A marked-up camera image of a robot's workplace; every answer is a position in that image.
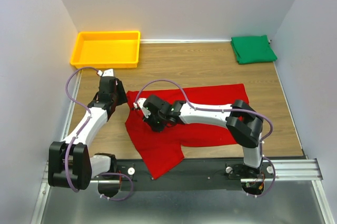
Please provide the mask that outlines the red t shirt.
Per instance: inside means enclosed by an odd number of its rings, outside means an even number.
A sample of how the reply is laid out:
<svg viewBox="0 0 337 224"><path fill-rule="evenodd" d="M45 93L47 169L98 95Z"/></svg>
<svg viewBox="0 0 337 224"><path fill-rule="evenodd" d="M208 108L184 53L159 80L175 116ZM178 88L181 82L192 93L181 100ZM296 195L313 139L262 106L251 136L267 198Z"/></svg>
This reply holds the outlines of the red t shirt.
<svg viewBox="0 0 337 224"><path fill-rule="evenodd" d="M249 102L243 84L190 87L185 88L184 91L188 99L197 104L232 104L237 99ZM152 131L150 126L143 121L142 113L136 111L133 105L137 95L147 98L151 94L169 103L184 100L184 96L178 89L128 91L126 93L130 113L125 127L154 179L164 175L184 159L182 146L214 147L235 143L227 129L205 124L177 125L165 128L161 133Z"/></svg>

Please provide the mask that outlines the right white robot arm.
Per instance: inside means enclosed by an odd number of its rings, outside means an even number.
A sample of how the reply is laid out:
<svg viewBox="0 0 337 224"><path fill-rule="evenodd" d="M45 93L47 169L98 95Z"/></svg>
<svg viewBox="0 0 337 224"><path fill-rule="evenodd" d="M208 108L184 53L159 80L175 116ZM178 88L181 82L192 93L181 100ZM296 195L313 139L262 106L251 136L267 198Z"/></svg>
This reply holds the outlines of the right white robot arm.
<svg viewBox="0 0 337 224"><path fill-rule="evenodd" d="M156 95L139 98L136 106L143 113L143 121L154 132L162 132L166 126L204 124L227 129L235 142L242 146L241 172L247 177L256 177L261 172L261 134L263 118L257 115L246 102L236 100L226 105L201 105L178 100L170 104Z"/></svg>

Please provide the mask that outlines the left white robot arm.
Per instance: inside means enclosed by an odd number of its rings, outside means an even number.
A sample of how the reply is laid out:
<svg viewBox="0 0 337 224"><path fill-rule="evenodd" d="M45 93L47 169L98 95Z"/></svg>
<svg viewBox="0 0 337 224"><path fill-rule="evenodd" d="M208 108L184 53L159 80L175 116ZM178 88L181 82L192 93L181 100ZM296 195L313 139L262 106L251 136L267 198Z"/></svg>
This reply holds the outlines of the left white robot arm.
<svg viewBox="0 0 337 224"><path fill-rule="evenodd" d="M122 82L114 76L102 76L98 92L88 104L88 110L80 123L63 141L54 141L49 147L50 186L71 188L78 192L86 189L95 176L112 179L116 175L115 156L97 154L91 158L88 147L115 112L115 108L126 102Z"/></svg>

